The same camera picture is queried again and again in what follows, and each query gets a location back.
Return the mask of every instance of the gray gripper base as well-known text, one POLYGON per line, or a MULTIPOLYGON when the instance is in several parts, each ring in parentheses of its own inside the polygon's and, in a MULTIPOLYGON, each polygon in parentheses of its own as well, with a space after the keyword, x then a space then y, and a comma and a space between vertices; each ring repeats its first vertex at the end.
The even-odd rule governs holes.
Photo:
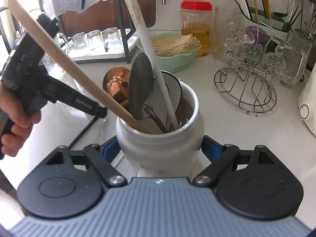
POLYGON ((15 237, 305 237, 295 217, 259 222, 226 210, 208 188, 186 178, 134 178, 112 188, 90 211, 66 220, 26 217, 15 237))

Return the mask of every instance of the spoon head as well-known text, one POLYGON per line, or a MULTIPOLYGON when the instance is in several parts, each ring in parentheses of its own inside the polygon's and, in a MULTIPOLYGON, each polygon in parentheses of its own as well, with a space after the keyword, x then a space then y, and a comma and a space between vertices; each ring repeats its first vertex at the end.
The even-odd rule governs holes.
POLYGON ((149 118, 144 111, 146 103, 153 108, 154 74, 151 63, 145 53, 137 55, 131 70, 129 83, 130 113, 136 120, 149 118))
POLYGON ((129 111, 128 86, 131 71, 125 67, 110 69, 103 79, 103 90, 129 111))

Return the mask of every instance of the white ceramic jar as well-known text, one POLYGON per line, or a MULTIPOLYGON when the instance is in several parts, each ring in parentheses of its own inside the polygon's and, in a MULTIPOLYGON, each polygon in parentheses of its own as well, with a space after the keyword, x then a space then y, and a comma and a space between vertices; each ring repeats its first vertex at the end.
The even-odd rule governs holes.
POLYGON ((204 136, 204 119, 195 92, 181 82, 182 99, 193 109, 189 121, 167 134, 145 134, 116 121, 118 143, 139 177, 188 176, 204 136))

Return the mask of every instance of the wooden board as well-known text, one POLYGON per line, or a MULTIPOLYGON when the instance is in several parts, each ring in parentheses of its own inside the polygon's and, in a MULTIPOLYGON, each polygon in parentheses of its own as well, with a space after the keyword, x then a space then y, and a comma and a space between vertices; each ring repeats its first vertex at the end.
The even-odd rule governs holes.
MULTIPOLYGON (((156 22, 156 0, 137 0, 144 16, 147 27, 156 22)), ((128 10, 124 0, 121 0, 124 26, 130 27, 128 10)), ((61 15, 67 36, 99 29, 100 31, 109 27, 118 27, 118 20, 114 0, 102 1, 92 5, 87 10, 78 14, 75 11, 67 11, 61 15)))

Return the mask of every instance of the human hand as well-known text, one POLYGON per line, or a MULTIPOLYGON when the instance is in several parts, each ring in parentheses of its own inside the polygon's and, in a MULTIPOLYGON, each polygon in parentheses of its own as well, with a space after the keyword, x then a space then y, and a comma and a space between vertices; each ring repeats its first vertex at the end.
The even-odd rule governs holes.
POLYGON ((41 112, 34 111, 27 116, 23 111, 22 103, 2 83, 0 83, 0 109, 7 113, 14 123, 11 133, 1 136, 3 144, 1 151, 3 154, 15 157, 30 136, 33 124, 40 122, 41 112))

